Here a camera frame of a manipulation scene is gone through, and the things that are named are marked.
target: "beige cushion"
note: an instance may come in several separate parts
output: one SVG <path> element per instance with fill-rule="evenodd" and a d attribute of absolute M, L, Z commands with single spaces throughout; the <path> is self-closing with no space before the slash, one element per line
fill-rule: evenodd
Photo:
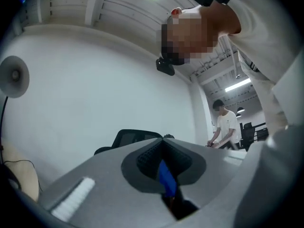
<path fill-rule="evenodd" d="M 19 161 L 27 160 L 20 152 L 17 151 L 5 139 L 1 139 L 3 146 L 3 160 L 4 161 Z M 14 173 L 21 185 L 21 190 L 30 196 L 34 201 L 38 200 L 39 185 L 38 177 L 31 162 L 19 161 L 17 163 L 7 162 L 5 165 Z"/>

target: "man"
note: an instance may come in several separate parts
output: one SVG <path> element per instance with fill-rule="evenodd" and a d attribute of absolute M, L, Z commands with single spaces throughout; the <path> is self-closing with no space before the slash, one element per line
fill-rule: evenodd
<path fill-rule="evenodd" d="M 270 134 L 287 125 L 272 87 L 300 52 L 301 36 L 277 0 L 213 1 L 210 7 L 176 8 L 161 30 L 164 59 L 188 61 L 211 52 L 227 35 L 239 49 L 243 71 L 251 79 Z M 244 61 L 245 54 L 256 66 Z"/>
<path fill-rule="evenodd" d="M 218 128 L 215 132 L 213 138 L 207 142 L 207 145 L 211 145 L 219 136 L 222 134 L 221 141 L 212 145 L 213 148 L 217 147 L 219 144 L 223 144 L 221 148 L 233 148 L 231 143 L 234 143 L 239 149 L 239 140 L 237 134 L 238 120 L 237 116 L 225 108 L 224 103 L 221 100 L 216 100 L 212 106 L 213 110 L 219 113 L 218 116 Z"/>

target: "black cable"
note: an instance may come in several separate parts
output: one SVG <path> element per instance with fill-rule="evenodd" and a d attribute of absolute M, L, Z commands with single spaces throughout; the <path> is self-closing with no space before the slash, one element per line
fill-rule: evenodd
<path fill-rule="evenodd" d="M 7 162 L 9 162 L 9 163 L 17 163 L 17 162 L 22 162 L 22 161 L 23 161 L 23 162 L 31 162 L 31 161 L 29 161 L 29 160 L 19 160 L 19 161 L 5 161 L 3 164 L 5 164 L 5 163 L 7 163 Z M 43 190 L 42 190 L 41 187 L 40 187 L 39 179 L 38 179 L 38 185 L 39 185 L 40 190 L 43 192 Z"/>
<path fill-rule="evenodd" d="M 4 164 L 3 163 L 3 156 L 2 156 L 3 146 L 2 146 L 2 142 L 1 142 L 1 137 L 2 137 L 2 122 L 3 122 L 4 110 L 5 110 L 8 98 L 9 98 L 8 96 L 5 98 L 3 109 L 2 109 L 2 114 L 1 114 L 1 121 L 0 121 L 0 155 L 1 155 L 1 164 Z"/>

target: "white ceiling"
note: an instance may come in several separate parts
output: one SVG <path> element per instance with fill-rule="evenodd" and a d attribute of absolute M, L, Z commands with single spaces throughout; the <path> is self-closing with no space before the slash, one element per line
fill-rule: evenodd
<path fill-rule="evenodd" d="M 156 31 L 176 7 L 197 6 L 194 0 L 26 0 L 19 13 L 22 27 L 39 23 L 73 24 L 122 37 L 149 52 L 158 55 Z M 237 48 L 232 45 L 233 53 Z M 222 99 L 226 105 L 255 98 L 251 85 L 225 93 L 225 88 L 247 77 L 239 67 L 236 80 L 228 41 L 220 38 L 212 53 L 203 55 L 191 64 L 176 69 L 187 78 L 195 74 L 207 96 L 212 100 Z"/>

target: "hand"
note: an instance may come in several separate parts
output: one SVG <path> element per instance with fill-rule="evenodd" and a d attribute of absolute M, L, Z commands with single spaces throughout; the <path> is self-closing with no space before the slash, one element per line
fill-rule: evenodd
<path fill-rule="evenodd" d="M 212 145 L 213 148 L 216 148 L 217 146 L 219 146 L 219 143 L 218 143 L 218 142 L 215 142 L 215 143 Z"/>

